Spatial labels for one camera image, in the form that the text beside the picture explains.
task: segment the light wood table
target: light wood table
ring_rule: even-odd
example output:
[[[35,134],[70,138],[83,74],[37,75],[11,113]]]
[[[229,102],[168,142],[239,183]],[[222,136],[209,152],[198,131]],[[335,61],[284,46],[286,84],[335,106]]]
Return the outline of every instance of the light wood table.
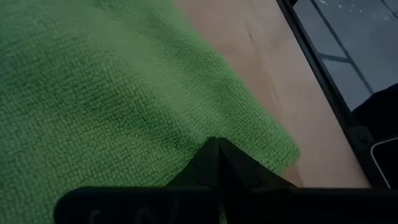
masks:
[[[287,180],[306,187],[369,187],[276,0],[175,2],[300,148]]]

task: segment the black frame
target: black frame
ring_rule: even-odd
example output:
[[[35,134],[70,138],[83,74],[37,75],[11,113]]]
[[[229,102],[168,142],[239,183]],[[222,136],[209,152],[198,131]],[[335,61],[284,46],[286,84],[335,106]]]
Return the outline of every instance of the black frame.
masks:
[[[368,181],[375,188],[387,188],[387,184],[371,157],[371,147],[375,143],[375,140],[367,127],[360,126],[349,110],[343,96],[338,91],[336,84],[323,63],[322,59],[325,59],[325,55],[318,53],[315,49],[289,0],[276,1],[311,66]],[[347,58],[344,58],[344,60],[348,60],[347,63],[351,63],[349,55],[346,54],[346,56]]]

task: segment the black plastic object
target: black plastic object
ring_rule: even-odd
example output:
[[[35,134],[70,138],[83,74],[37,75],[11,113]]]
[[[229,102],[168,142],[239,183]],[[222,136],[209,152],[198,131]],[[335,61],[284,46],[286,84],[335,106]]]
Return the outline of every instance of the black plastic object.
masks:
[[[225,138],[209,138],[186,168],[162,188],[86,187],[54,210],[66,223],[398,222],[398,191],[300,189]]]

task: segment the microfiber cloth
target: microfiber cloth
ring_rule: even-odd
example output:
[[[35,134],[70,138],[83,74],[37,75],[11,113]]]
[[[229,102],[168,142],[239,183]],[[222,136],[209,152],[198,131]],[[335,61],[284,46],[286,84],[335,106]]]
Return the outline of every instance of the microfiber cloth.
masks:
[[[0,223],[82,186],[162,186],[210,136],[280,174],[298,156],[169,0],[0,2]]]

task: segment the green microfiber towel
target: green microfiber towel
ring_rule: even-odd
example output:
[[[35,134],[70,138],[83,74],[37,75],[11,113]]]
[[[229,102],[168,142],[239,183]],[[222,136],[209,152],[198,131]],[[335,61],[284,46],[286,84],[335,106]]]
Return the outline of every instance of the green microfiber towel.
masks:
[[[0,2],[0,223],[65,192],[165,185],[210,136],[281,173],[292,140],[169,0]]]

